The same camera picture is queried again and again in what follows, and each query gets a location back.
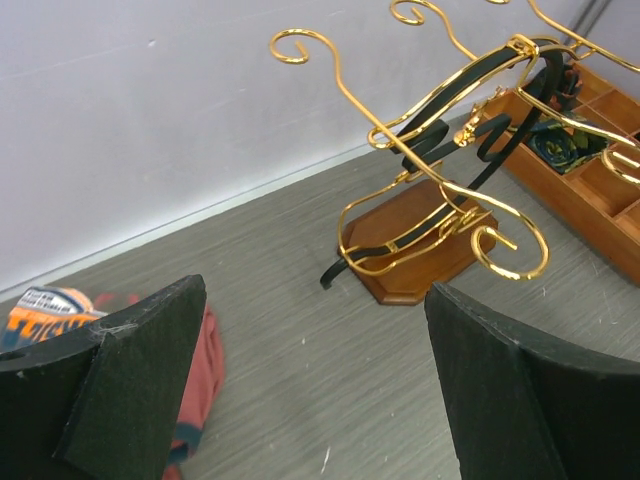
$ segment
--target black strap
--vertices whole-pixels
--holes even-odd
[[[539,46],[544,46],[549,44],[550,42],[547,40],[536,40],[536,43]],[[417,115],[412,119],[409,124],[407,124],[399,136],[408,133],[414,128],[418,127],[422,122],[424,122],[427,118],[434,115],[438,110],[440,110],[444,105],[446,105],[452,98],[462,92],[465,88],[467,88],[472,83],[479,80],[481,77],[486,75],[488,72],[498,68],[500,65],[504,64],[515,58],[517,53],[509,48],[504,47],[502,50],[493,53],[492,55],[478,61],[473,67],[471,67],[465,74],[461,75],[456,81],[454,81],[451,85],[447,86],[440,94],[438,94],[431,102],[429,102]],[[562,54],[558,51],[547,51],[541,54],[541,57],[545,60],[547,64],[547,75],[545,76],[545,83],[540,90],[540,94],[538,96],[538,100],[543,103],[548,103],[555,91],[558,83],[560,82],[562,67],[563,67],[563,59]],[[491,120],[481,124],[476,129],[476,136],[480,137],[488,133],[488,136],[482,142],[482,145],[478,148],[477,155],[481,161],[486,162],[488,165],[480,172],[480,174],[467,186],[470,190],[477,190],[480,188],[490,177],[493,175],[498,168],[504,163],[504,161],[509,157],[509,155],[515,150],[515,148],[524,140],[526,135],[529,133],[529,130],[535,125],[540,117],[540,110],[537,108],[531,108],[529,114],[525,118],[525,120],[520,124],[516,132],[512,135],[511,139],[507,142],[507,144],[500,150],[499,152],[489,153],[491,147],[495,144],[495,142],[500,138],[500,136],[506,131],[509,124],[511,123],[511,118],[506,114],[500,114]],[[422,132],[420,135],[411,139],[410,142],[407,142],[408,146],[413,148],[413,151],[428,165],[433,164],[437,160],[444,158],[445,156],[453,153],[460,147],[453,141],[447,142],[446,144],[436,147],[446,136],[448,126],[445,128],[443,125],[446,125],[441,119],[438,119],[434,122],[427,130]],[[400,153],[396,147],[392,147],[390,149],[394,153]],[[418,171],[418,167],[411,162],[411,160],[407,157],[404,157],[402,161],[402,166],[409,172],[415,173]],[[463,195],[458,195],[453,199],[453,203],[456,206],[461,206],[467,197]],[[418,237],[422,236],[425,232],[431,229],[434,225],[440,222],[443,218],[449,215],[453,211],[453,207],[446,206],[442,210],[438,212],[438,214],[434,215],[433,218],[429,219],[425,223],[423,223],[420,227],[414,229],[413,231],[407,233],[407,235],[399,238],[395,245],[397,248],[404,248],[406,245],[410,244]],[[387,246],[378,246],[371,248],[364,248],[350,254],[350,258],[353,261],[358,261],[365,257],[377,257],[388,255],[391,253],[391,250]],[[326,290],[331,287],[331,282],[345,269],[347,269],[349,264],[347,261],[340,257],[320,278],[320,284]]]

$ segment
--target white edge strip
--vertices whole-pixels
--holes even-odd
[[[471,105],[471,103],[456,105],[449,112],[447,112],[446,115],[443,115],[442,118],[443,120],[451,121],[451,119],[457,118],[460,115],[464,115],[465,112],[468,112],[471,108]],[[289,175],[285,175],[284,177],[280,177],[264,185],[260,185],[247,192],[238,194],[227,200],[223,200],[222,202],[203,208],[202,210],[199,210],[197,212],[188,214],[170,223],[154,228],[153,230],[149,230],[148,232],[145,232],[141,235],[132,237],[116,245],[105,248],[104,250],[100,250],[99,252],[93,253],[84,258],[63,265],[62,267],[56,268],[42,275],[38,275],[37,277],[33,277],[27,281],[21,282],[17,285],[14,285],[13,287],[2,290],[0,291],[0,302],[5,302],[14,297],[22,295],[27,290],[27,288],[31,286],[48,285],[52,282],[60,280],[61,278],[73,275],[74,273],[97,265],[98,263],[104,262],[105,260],[109,260],[122,253],[128,252],[129,250],[133,250],[135,248],[146,245],[147,243],[153,242],[154,240],[158,240],[159,238],[190,227],[191,225],[195,225],[196,223],[199,223],[203,220],[240,206],[244,203],[250,202],[251,200],[263,197],[271,192],[275,192],[276,190],[287,187],[293,183],[299,182],[318,173],[324,172],[325,170],[328,170],[330,168],[337,167],[338,165],[354,160],[355,158],[358,158],[372,151],[373,149],[369,144],[361,145],[344,153],[338,154],[334,157],[315,163],[309,167],[290,173]],[[82,285],[65,286],[82,290]]]

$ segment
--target gray wood grain surface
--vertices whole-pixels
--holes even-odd
[[[318,282],[336,259],[342,207],[398,165],[389,152],[366,155],[57,282],[152,291],[204,276],[228,377],[186,479],[460,478],[422,307],[379,306],[350,272],[329,291]],[[464,151],[444,172],[464,181],[480,168]],[[507,173],[483,191],[533,218],[552,263],[526,283],[474,265],[452,285],[558,337],[640,360],[638,289]],[[498,218],[520,249],[492,256],[535,264],[533,237]]]

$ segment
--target wooden box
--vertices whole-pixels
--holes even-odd
[[[579,68],[584,86],[574,111],[609,131],[638,138],[638,102],[587,68]],[[517,124],[529,109],[515,94],[508,93],[487,107],[485,117],[506,112]],[[509,138],[509,133],[503,134],[494,148],[501,148]],[[623,153],[626,150],[620,145],[614,148]],[[626,154],[640,161],[638,155]],[[561,175],[524,144],[507,159],[505,167],[594,249],[640,284],[640,188],[613,175],[598,158]]]

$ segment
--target black belt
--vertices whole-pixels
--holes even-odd
[[[543,39],[537,39],[535,40],[535,43],[540,47],[552,44],[552,42]],[[500,65],[513,60],[517,55],[518,53],[512,48],[505,46],[503,49],[477,61],[476,64],[461,75],[460,78],[452,82],[449,86],[443,89],[442,92],[436,95],[436,97],[427,105],[425,105],[424,108],[401,130],[399,137],[402,137],[411,130],[419,127],[469,85],[475,83],[487,73],[500,67]],[[560,82],[564,62],[562,54],[557,50],[540,52],[540,57],[546,62],[547,74],[537,99],[547,104],[551,100],[551,97]],[[475,134],[478,137],[488,133],[477,152],[478,158],[480,158],[481,161],[488,163],[488,165],[467,186],[469,190],[477,190],[480,188],[491,177],[491,175],[498,170],[507,157],[509,157],[516,147],[524,140],[526,135],[529,133],[529,130],[538,121],[540,114],[540,110],[537,108],[531,108],[525,120],[520,124],[518,129],[513,133],[511,139],[499,152],[489,153],[489,150],[509,127],[511,117],[503,113],[476,128]],[[431,165],[461,148],[454,141],[447,142],[438,147],[440,142],[442,142],[444,137],[447,135],[448,130],[449,126],[443,120],[438,119],[424,132],[405,143],[408,147],[412,148],[416,155],[418,155],[425,163]],[[396,147],[391,147],[390,150],[395,154],[401,153]],[[407,157],[404,157],[402,160],[402,166],[409,173],[416,173],[419,170],[418,167]],[[460,207],[466,200],[467,198],[464,195],[458,195],[453,199],[453,203]],[[446,216],[451,214],[453,210],[452,206],[446,205],[431,219],[396,240],[394,242],[395,247],[397,249],[406,247],[433,228],[434,225],[437,225],[442,219],[446,218]],[[393,252],[388,246],[381,245],[379,247],[363,248],[351,252],[349,254],[349,258],[356,262],[366,257],[380,257],[391,253]],[[323,288],[325,290],[329,289],[331,287],[331,282],[341,272],[346,270],[348,266],[349,264],[347,261],[343,257],[340,257],[320,278],[320,284]]]

